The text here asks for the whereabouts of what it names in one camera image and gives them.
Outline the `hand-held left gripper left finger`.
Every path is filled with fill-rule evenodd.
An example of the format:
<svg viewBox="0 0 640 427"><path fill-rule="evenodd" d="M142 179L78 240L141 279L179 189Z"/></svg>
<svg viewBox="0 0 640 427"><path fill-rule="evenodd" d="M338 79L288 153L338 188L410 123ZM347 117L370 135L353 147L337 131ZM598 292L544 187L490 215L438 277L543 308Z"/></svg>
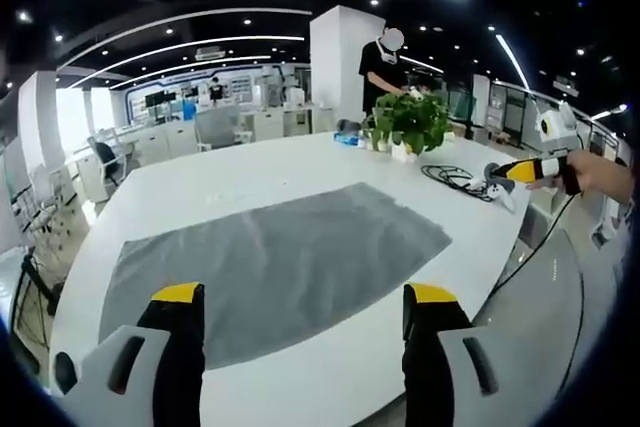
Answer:
<svg viewBox="0 0 640 427"><path fill-rule="evenodd" d="M155 293L135 325L122 325L76 369L54 359L57 405L75 426L199 426L205 287Z"/></svg>

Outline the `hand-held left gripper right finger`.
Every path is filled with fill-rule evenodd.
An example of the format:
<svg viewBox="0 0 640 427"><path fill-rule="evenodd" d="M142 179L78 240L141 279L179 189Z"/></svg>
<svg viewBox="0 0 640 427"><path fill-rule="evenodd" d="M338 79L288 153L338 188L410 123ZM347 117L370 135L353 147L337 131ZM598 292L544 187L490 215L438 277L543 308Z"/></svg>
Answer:
<svg viewBox="0 0 640 427"><path fill-rule="evenodd" d="M408 426L532 426L555 399L534 343L473 326L444 288L404 285L402 331Z"/></svg>

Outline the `person's right hand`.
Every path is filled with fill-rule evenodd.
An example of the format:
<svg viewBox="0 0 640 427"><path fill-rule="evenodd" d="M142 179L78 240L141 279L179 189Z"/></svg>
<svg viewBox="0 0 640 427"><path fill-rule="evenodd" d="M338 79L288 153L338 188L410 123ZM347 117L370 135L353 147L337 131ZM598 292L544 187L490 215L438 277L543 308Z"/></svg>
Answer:
<svg viewBox="0 0 640 427"><path fill-rule="evenodd" d="M631 203L635 181L629 167L585 150L569 152L567 165L574 169L581 192L597 192L622 205Z"/></svg>

